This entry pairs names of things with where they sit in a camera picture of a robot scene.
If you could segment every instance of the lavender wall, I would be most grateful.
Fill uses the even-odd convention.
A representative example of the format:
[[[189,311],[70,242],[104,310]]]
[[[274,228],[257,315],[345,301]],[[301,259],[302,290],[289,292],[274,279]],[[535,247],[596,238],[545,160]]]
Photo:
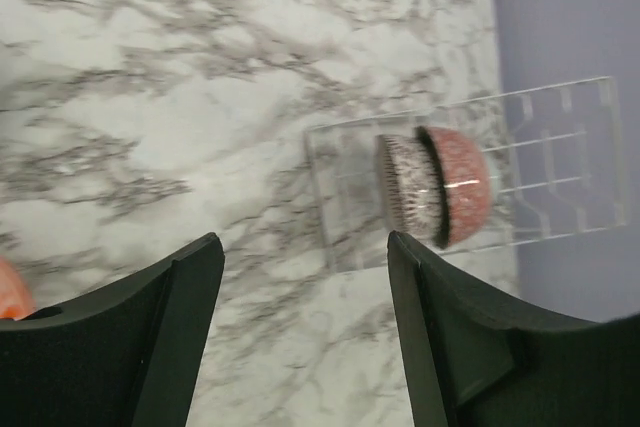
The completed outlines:
[[[639,0],[496,0],[505,90],[618,80],[626,158],[640,183]],[[640,219],[604,234],[519,248],[524,297],[594,320],[640,311]]]

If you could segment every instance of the marble countertop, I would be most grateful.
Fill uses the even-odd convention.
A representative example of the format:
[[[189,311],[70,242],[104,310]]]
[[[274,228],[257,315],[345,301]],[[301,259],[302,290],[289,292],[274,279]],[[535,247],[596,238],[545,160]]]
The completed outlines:
[[[0,9],[0,255],[38,304],[214,231],[190,426],[411,425],[387,273],[326,268],[302,131],[497,92],[492,0]],[[455,263],[512,289],[497,252]]]

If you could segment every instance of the acrylic display rack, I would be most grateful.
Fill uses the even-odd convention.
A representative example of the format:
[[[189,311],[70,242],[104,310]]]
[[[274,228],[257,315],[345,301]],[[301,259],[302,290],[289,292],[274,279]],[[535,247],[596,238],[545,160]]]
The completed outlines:
[[[499,165],[502,185],[482,231],[441,254],[500,248],[627,223],[627,172],[615,81],[582,80],[308,129],[330,267],[385,265],[389,233],[374,171],[375,137],[418,125],[453,128]],[[419,239],[429,245],[429,239]]]

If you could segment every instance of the orange object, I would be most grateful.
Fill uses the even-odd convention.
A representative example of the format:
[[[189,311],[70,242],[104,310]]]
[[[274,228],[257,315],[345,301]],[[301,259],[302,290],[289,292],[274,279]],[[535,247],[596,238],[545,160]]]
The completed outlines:
[[[0,319],[20,320],[35,312],[35,304],[13,266],[0,257]]]

